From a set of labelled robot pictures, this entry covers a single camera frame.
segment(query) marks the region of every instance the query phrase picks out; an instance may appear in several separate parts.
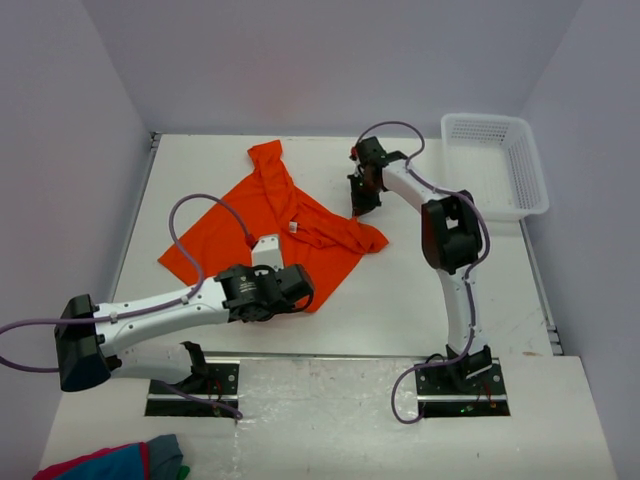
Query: orange t-shirt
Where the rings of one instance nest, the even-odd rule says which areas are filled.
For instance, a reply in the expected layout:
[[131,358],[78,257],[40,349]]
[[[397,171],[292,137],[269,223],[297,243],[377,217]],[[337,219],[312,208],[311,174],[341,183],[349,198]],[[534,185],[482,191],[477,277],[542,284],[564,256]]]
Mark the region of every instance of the orange t-shirt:
[[[305,267],[315,287],[315,312],[358,264],[365,253],[379,252],[389,242],[376,228],[334,215],[297,188],[280,156],[279,140],[249,150],[253,173],[224,196],[257,239],[280,235],[284,264]],[[289,222],[297,223],[295,233]],[[215,205],[185,233],[180,241],[202,265],[207,277],[232,265],[251,265],[251,252],[238,222],[222,206]],[[158,260],[187,285],[198,275],[174,246]]]

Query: white wall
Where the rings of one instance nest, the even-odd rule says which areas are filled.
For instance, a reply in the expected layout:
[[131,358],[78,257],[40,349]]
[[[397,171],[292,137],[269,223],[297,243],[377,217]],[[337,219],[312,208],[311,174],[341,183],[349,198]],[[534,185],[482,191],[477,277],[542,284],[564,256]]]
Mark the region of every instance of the white wall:
[[[0,7],[0,323],[104,300],[124,244],[148,134],[77,0]],[[0,339],[0,355],[55,365],[53,330]],[[57,375],[0,367],[0,477],[37,471]]]
[[552,205],[528,227],[621,479],[640,477],[639,22],[637,0],[585,0],[524,112]]
[[146,125],[356,134],[517,115],[581,0],[83,0]]

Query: plastic basket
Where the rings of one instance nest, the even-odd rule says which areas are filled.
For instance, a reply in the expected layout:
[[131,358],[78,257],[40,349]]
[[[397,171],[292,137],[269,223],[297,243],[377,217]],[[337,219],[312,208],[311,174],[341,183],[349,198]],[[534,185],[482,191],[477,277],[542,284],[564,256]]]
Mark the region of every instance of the plastic basket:
[[442,117],[445,183],[468,190],[487,220],[513,221],[549,208],[538,149],[521,118]]

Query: white table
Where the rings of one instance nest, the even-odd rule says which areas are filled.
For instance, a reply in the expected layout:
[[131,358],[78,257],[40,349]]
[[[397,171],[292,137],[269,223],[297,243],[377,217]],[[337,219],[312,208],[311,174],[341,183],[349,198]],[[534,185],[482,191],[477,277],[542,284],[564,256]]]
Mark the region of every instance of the white table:
[[[189,193],[223,195],[251,173],[246,151],[273,137],[162,137],[116,291],[126,301],[183,287],[157,258],[169,247],[167,216]],[[284,162],[297,186],[329,210],[351,212],[346,176],[353,140],[283,138]],[[383,139],[388,150],[406,152],[411,139]],[[425,175],[441,177],[441,144],[430,140],[415,159]],[[420,219],[402,199],[383,195],[382,208],[362,218],[379,228],[390,245],[365,256],[314,315],[274,318],[268,323],[184,330],[170,341],[198,338],[205,350],[360,355],[424,356],[446,343],[444,298],[437,274],[420,247]],[[194,200],[179,211],[178,231],[185,231],[211,207]],[[546,323],[536,292],[520,226],[492,224],[493,251],[478,269],[481,321],[495,355],[531,352],[550,355]]]
[[[251,172],[246,150],[272,137],[162,138],[116,300],[180,288],[156,259],[170,244],[171,206],[194,191],[222,195]],[[283,138],[294,182],[333,212],[348,215],[350,139]],[[411,151],[406,139],[383,139]],[[439,141],[416,165],[438,180]],[[444,301],[420,249],[417,214],[393,194],[363,218],[390,240],[365,256],[315,314],[258,325],[184,330],[162,342],[197,341],[207,351],[421,356],[446,343]],[[185,205],[184,231],[208,208]],[[491,224],[494,249],[478,271],[481,320],[500,357],[512,416],[437,419],[407,427],[389,410],[405,359],[248,360],[241,364],[246,419],[146,418],[148,382],[118,380],[65,394],[42,465],[98,448],[177,433],[193,478],[615,478],[584,372],[577,358],[551,356],[546,322],[518,224]],[[415,387],[402,386],[405,415]]]

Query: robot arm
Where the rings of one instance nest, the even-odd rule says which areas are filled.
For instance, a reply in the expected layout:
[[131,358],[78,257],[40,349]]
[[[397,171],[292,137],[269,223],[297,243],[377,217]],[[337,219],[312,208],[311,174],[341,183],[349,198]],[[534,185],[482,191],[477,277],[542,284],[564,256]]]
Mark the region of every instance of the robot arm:
[[[253,267],[236,265],[191,287],[127,303],[94,305],[88,295],[73,298],[62,318],[104,318],[88,324],[56,327],[55,339],[63,391],[97,386],[109,378],[149,378],[169,384],[206,376],[200,346],[145,344],[145,340],[201,325],[241,320],[261,322],[293,313],[296,302],[313,298],[313,286],[301,265],[283,267],[277,235],[262,237],[252,250]],[[180,298],[177,305],[153,307]],[[127,317],[129,312],[147,311]]]
[[[436,269],[445,298],[449,334],[447,353],[454,358],[464,352],[471,328],[475,329],[467,358],[460,362],[463,378],[490,368],[491,351],[482,335],[477,309],[471,325],[470,294],[475,291],[475,272],[465,281],[466,268],[478,259],[482,237],[477,218],[465,202],[453,196],[434,193],[407,170],[406,156],[387,153],[376,137],[361,140],[352,149],[356,171],[349,176],[353,214],[363,215],[381,205],[380,192],[392,191],[402,197],[421,216],[422,252]],[[468,192],[460,192],[472,200]]]

